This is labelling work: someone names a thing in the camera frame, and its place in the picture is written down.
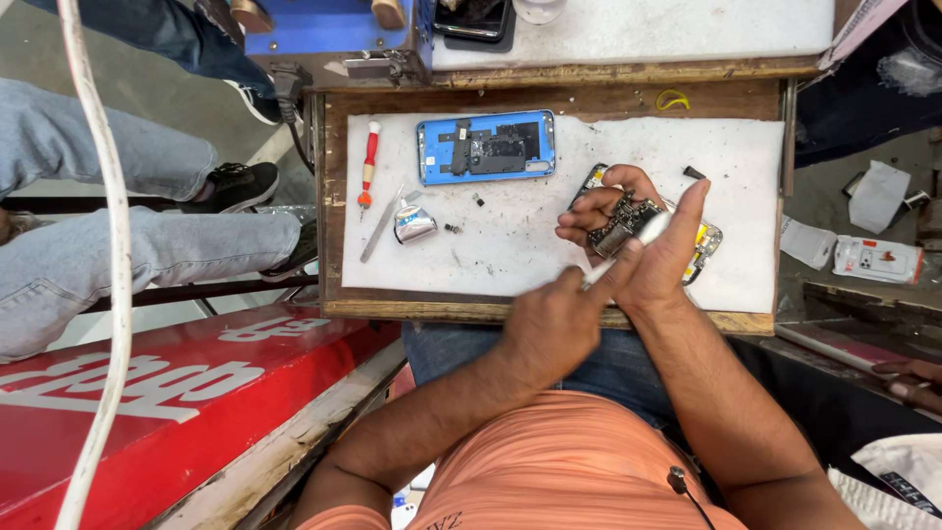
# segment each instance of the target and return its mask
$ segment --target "white cable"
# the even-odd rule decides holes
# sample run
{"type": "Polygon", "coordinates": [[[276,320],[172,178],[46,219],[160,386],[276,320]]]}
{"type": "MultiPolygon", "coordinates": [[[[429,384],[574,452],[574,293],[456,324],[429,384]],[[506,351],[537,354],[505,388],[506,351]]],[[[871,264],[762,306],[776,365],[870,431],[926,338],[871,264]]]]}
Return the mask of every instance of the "white cable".
{"type": "Polygon", "coordinates": [[[111,432],[111,424],[124,391],[124,379],[127,377],[127,365],[131,356],[131,231],[127,191],[124,189],[118,148],[91,76],[89,52],[82,34],[78,3],[77,0],[57,0],[57,3],[75,91],[78,92],[78,99],[85,110],[85,117],[89,120],[95,151],[102,167],[111,231],[111,363],[108,366],[102,401],[98,404],[89,436],[82,446],[78,462],[75,463],[72,480],[56,520],[56,530],[74,530],[82,521],[82,510],[89,496],[91,479],[98,467],[108,433],[111,432]]]}

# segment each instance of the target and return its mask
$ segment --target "black sneaker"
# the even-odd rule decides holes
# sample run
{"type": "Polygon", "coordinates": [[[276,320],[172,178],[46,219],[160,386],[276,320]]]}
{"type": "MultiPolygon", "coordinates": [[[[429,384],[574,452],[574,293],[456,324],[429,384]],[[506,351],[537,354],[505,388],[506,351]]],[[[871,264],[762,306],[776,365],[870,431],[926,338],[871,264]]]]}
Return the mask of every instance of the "black sneaker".
{"type": "Polygon", "coordinates": [[[317,259],[317,221],[311,221],[300,228],[298,244],[291,251],[281,267],[262,271],[262,279],[267,282],[280,282],[285,278],[293,276],[297,271],[304,268],[304,265],[317,259]]]}
{"type": "Polygon", "coordinates": [[[199,203],[177,203],[184,213],[236,213],[267,200],[278,188],[278,166],[262,162],[254,166],[222,164],[209,176],[213,195],[199,203]]]}
{"type": "Polygon", "coordinates": [[[226,81],[230,87],[235,88],[242,101],[249,108],[252,116],[258,118],[263,124],[277,125],[282,122],[282,110],[278,107],[277,99],[265,99],[258,95],[258,92],[251,87],[239,85],[235,81],[226,81]]]}

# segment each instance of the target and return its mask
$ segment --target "work mat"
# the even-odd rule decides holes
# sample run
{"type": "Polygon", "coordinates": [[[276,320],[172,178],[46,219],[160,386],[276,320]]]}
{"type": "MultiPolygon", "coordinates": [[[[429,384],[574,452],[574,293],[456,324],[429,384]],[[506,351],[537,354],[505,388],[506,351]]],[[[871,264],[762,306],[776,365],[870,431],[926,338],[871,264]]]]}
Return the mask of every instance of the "work mat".
{"type": "Polygon", "coordinates": [[[581,248],[553,232],[589,170],[598,162],[644,168],[665,198],[677,201],[694,180],[692,165],[712,181],[704,218],[723,232],[723,244],[689,293],[703,309],[768,313],[775,289],[778,170],[784,125],[726,119],[634,118],[585,124],[556,117],[556,172],[550,176],[422,186],[415,126],[455,114],[348,117],[347,219],[343,287],[515,296],[576,264],[588,271],[581,248]],[[382,124],[373,206],[361,219],[367,124],[382,124]],[[360,255],[382,211],[404,184],[403,196],[422,194],[438,233],[407,244],[386,226],[372,257],[360,255]],[[478,206],[477,194],[484,201],[478,206]],[[460,234],[446,232],[459,226],[460,234]]]}
{"type": "Polygon", "coordinates": [[[568,0],[547,25],[521,20],[513,49],[452,50],[435,36],[438,72],[811,56],[834,37],[834,0],[568,0]]]}

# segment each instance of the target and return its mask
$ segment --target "power cord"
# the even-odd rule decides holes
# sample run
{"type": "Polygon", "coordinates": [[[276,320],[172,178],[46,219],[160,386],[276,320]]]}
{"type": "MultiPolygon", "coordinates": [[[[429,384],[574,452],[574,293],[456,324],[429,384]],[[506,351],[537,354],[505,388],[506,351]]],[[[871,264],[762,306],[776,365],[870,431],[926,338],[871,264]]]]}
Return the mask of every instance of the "power cord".
{"type": "Polygon", "coordinates": [[[98,403],[91,429],[75,462],[72,479],[56,519],[56,530],[74,530],[82,521],[82,512],[91,489],[91,479],[98,469],[98,461],[102,457],[111,425],[121,404],[131,358],[131,226],[118,147],[91,75],[89,51],[85,47],[78,1],[57,0],[57,3],[69,69],[72,71],[78,100],[89,121],[91,137],[102,168],[111,246],[112,331],[108,375],[102,391],[102,400],[98,403]]]}
{"type": "Polygon", "coordinates": [[[271,71],[275,74],[275,97],[278,99],[278,109],[282,112],[282,120],[291,129],[291,138],[295,142],[295,149],[307,171],[311,176],[317,176],[314,164],[304,154],[304,148],[300,144],[300,135],[295,127],[297,113],[295,111],[295,102],[298,101],[300,90],[308,85],[314,84],[314,78],[301,68],[297,62],[278,62],[271,65],[271,71]]]}

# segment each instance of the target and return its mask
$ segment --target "floor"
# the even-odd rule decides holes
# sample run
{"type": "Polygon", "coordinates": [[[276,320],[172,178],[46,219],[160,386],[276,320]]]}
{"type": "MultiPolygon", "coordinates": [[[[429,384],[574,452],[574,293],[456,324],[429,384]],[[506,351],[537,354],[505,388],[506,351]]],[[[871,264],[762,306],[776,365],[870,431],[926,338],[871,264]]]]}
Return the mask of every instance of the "floor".
{"type": "MultiPolygon", "coordinates": [[[[851,224],[848,201],[841,193],[841,189],[854,175],[869,167],[871,160],[879,160],[912,175],[909,190],[932,192],[933,149],[929,144],[929,132],[923,131],[897,138],[863,153],[796,171],[795,193],[785,201],[785,215],[838,235],[874,237],[871,232],[851,224]]],[[[913,244],[916,238],[916,217],[916,212],[910,213],[896,226],[882,232],[879,239],[913,244]]],[[[939,258],[929,256],[934,266],[923,268],[918,285],[920,289],[942,290],[942,284],[939,283],[942,277],[938,274],[939,258]]],[[[869,280],[838,276],[831,272],[832,266],[829,264],[815,271],[781,253],[778,271],[779,322],[799,321],[804,316],[801,285],[805,280],[848,286],[872,284],[869,280]]]]}
{"type": "MultiPolygon", "coordinates": [[[[109,37],[87,32],[87,45],[98,89],[104,103],[112,108],[168,125],[188,134],[205,138],[214,145],[222,161],[249,160],[269,142],[276,153],[286,154],[279,161],[283,185],[273,204],[314,202],[309,174],[297,154],[275,136],[277,127],[261,124],[245,109],[236,91],[222,81],[189,75],[172,61],[131,48],[109,37]]],[[[62,94],[74,95],[72,80],[62,51],[57,17],[16,0],[0,0],[0,77],[21,79],[62,94]]],[[[847,200],[840,189],[858,171],[867,169],[871,159],[881,160],[909,172],[913,189],[928,190],[931,178],[932,150],[926,133],[891,141],[885,145],[842,160],[802,169],[795,175],[795,195],[786,200],[785,213],[795,220],[828,228],[838,234],[866,236],[869,233],[849,223],[847,200]]],[[[101,195],[101,188],[72,182],[41,181],[24,195],[101,195]]],[[[916,216],[911,215],[881,239],[912,242],[916,216]]],[[[804,314],[801,282],[804,279],[853,283],[836,276],[830,267],[814,271],[798,260],[781,255],[779,276],[779,320],[798,320],[804,314]]],[[[229,297],[221,301],[222,311],[265,303],[270,297],[229,297]]],[[[136,316],[137,329],[149,329],[198,318],[193,306],[148,309],[136,316]]],[[[78,319],[57,346],[76,340],[107,336],[106,321],[78,319]]]]}

